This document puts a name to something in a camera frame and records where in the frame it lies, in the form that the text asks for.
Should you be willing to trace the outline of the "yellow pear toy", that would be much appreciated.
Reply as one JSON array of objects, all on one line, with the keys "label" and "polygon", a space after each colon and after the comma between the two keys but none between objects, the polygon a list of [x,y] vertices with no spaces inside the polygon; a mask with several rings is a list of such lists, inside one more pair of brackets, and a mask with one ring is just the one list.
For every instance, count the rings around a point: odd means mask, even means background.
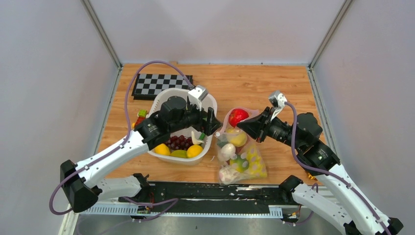
[{"label": "yellow pear toy", "polygon": [[225,131],[227,141],[235,147],[242,147],[246,144],[248,137],[246,133],[240,129],[229,128]]}]

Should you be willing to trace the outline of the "white eggplant toy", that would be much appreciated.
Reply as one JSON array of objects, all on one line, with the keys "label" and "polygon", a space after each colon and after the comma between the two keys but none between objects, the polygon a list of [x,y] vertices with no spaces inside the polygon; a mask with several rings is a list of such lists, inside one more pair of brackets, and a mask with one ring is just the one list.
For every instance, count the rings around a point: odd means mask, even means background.
[{"label": "white eggplant toy", "polygon": [[236,157],[237,157],[236,147],[232,143],[225,144],[219,150],[219,154],[218,154],[219,161],[227,162],[231,159],[235,159]]}]

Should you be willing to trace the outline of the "clear zip top bag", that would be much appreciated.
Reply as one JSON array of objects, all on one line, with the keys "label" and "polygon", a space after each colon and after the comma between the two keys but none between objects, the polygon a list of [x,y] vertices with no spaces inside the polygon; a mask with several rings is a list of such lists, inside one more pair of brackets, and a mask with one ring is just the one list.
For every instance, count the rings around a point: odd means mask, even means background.
[{"label": "clear zip top bag", "polygon": [[236,125],[258,115],[258,110],[243,107],[231,109],[216,137],[216,157],[220,165],[218,179],[223,185],[241,180],[268,177],[265,162],[255,140]]}]

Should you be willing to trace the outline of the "yellow napa cabbage toy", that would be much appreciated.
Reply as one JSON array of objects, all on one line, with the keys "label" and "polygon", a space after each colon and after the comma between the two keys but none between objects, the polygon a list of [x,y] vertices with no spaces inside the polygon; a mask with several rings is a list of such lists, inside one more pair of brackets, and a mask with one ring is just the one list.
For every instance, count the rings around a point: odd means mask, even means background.
[{"label": "yellow napa cabbage toy", "polygon": [[221,168],[218,176],[222,184],[230,185],[241,180],[266,178],[268,176],[266,165],[256,144],[246,145],[236,154],[249,161],[249,168],[245,172],[240,173],[230,166],[230,161],[219,161]]}]

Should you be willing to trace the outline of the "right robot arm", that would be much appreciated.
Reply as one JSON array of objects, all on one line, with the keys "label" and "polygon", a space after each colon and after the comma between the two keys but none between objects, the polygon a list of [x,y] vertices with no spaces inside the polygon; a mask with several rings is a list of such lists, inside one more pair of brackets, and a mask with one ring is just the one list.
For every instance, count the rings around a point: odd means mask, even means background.
[{"label": "right robot arm", "polygon": [[325,218],[344,235],[396,235],[403,223],[388,217],[353,182],[336,153],[320,140],[323,129],[312,113],[293,110],[292,125],[276,117],[277,109],[267,107],[261,114],[243,120],[237,127],[257,142],[270,137],[291,147],[295,161],[322,182],[340,202],[332,203],[290,176],[280,186],[285,204],[297,202]]}]

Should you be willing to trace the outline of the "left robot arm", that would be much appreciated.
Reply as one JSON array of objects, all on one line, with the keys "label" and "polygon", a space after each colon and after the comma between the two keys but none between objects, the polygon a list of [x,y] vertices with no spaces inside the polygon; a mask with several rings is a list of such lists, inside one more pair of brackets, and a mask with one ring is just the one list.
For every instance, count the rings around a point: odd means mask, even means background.
[{"label": "left robot arm", "polygon": [[172,96],[111,147],[78,163],[63,162],[58,188],[64,191],[71,211],[83,212],[109,192],[98,184],[120,165],[165,143],[174,132],[192,127],[211,136],[222,125],[213,108],[198,108],[189,99]]}]

